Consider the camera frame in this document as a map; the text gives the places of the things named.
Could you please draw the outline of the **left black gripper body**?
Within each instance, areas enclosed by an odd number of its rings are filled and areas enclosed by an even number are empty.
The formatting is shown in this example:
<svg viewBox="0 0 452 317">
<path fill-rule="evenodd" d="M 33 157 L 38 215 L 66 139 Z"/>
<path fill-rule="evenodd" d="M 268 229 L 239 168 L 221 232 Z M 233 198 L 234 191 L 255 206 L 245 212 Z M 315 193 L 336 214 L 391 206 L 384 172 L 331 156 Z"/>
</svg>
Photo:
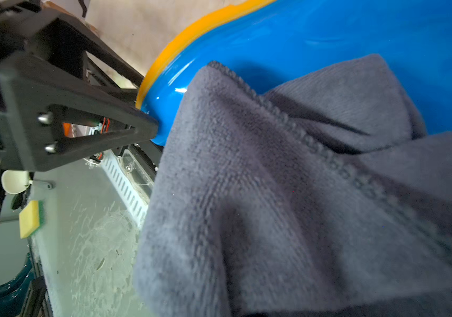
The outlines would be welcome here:
<svg viewBox="0 0 452 317">
<path fill-rule="evenodd" d="M 139 86 L 143 77 L 78 18 L 33 1 L 0 1 L 0 61 L 15 52 L 32 54 L 83 79 L 83 57 L 98 58 Z M 73 124 L 75 137 L 99 133 L 103 125 Z M 0 91 L 0 170 L 21 170 Z"/>
</svg>

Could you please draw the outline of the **grey cloth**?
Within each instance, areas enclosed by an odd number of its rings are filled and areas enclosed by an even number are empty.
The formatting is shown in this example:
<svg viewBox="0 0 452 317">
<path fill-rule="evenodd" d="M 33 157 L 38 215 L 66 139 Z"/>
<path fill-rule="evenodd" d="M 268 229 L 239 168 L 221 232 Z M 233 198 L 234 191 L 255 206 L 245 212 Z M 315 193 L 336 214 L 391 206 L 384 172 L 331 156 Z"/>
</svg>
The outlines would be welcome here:
<svg viewBox="0 0 452 317">
<path fill-rule="evenodd" d="M 138 246 L 155 316 L 452 316 L 452 132 L 428 135 L 379 55 L 263 95 L 211 62 Z"/>
</svg>

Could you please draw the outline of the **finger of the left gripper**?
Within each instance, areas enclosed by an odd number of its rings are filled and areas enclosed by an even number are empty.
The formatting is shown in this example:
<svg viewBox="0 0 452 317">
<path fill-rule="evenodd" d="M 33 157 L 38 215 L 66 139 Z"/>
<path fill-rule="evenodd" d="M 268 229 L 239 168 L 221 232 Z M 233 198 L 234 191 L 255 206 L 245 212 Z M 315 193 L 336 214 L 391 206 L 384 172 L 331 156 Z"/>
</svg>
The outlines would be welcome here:
<svg viewBox="0 0 452 317">
<path fill-rule="evenodd" d="M 63 132 L 63 123 L 87 125 L 76 109 L 87 89 L 86 81 L 32 54 L 15 52 L 0 61 L 0 91 L 21 170 L 46 172 L 87 157 L 79 149 L 87 136 Z"/>
</svg>

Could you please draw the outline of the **blue boot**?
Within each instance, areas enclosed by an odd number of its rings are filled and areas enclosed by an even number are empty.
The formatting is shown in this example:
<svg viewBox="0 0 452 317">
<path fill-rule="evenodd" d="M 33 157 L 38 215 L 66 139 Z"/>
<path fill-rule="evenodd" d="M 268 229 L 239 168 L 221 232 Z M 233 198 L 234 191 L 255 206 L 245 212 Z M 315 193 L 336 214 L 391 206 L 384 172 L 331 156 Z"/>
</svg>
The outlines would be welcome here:
<svg viewBox="0 0 452 317">
<path fill-rule="evenodd" d="M 452 1 L 245 1 L 193 22 L 159 54 L 136 106 L 165 145 L 188 85 L 217 61 L 258 93 L 379 54 L 431 133 L 452 131 Z"/>
</svg>

